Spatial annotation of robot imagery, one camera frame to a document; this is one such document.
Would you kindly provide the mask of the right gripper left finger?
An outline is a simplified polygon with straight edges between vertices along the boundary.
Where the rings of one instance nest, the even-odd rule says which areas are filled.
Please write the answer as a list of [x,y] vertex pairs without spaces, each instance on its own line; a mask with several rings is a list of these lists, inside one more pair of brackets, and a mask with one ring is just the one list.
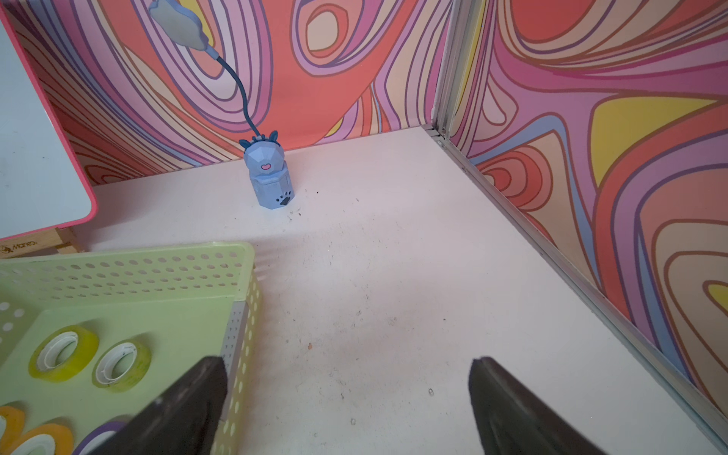
[[95,454],[210,454],[228,393],[223,358],[205,356]]

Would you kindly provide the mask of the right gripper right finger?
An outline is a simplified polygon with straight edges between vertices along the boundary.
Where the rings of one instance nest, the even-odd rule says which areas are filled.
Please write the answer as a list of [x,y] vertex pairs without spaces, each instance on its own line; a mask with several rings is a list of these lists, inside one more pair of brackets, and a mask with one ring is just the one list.
[[468,391],[486,454],[602,454],[494,358],[472,361]]

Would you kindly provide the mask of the clear yellowish tape roll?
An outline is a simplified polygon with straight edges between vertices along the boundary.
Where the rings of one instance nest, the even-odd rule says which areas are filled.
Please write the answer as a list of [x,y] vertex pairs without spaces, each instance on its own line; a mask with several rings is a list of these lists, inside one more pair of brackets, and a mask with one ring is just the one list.
[[151,365],[151,351],[143,344],[129,340],[110,347],[97,361],[93,385],[108,392],[127,392],[140,383]]

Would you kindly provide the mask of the purple tape roll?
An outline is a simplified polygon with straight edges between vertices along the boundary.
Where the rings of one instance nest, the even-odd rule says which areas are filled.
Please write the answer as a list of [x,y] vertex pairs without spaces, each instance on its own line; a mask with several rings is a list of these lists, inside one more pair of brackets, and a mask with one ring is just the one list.
[[107,440],[115,436],[122,430],[127,423],[122,420],[106,422],[98,428],[94,428],[83,440],[77,445],[72,452],[73,455],[89,455],[98,447],[102,446]]

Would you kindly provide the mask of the orange tape roll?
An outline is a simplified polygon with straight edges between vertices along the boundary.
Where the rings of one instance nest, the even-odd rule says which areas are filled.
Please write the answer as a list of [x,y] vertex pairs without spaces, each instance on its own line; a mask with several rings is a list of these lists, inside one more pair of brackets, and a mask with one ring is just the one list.
[[23,434],[25,413],[11,406],[2,406],[0,408],[0,421],[0,449],[2,454],[7,454],[9,448]]
[[74,440],[69,428],[59,424],[45,424],[11,443],[6,454],[70,455],[73,449]]

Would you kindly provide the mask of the yellow green tape roll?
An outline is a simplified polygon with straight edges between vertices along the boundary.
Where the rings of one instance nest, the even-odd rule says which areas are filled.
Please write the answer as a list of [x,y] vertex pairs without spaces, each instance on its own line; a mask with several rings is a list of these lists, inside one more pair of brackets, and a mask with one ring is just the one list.
[[57,330],[44,339],[28,362],[28,374],[59,383],[81,373],[99,348],[99,337],[79,325]]

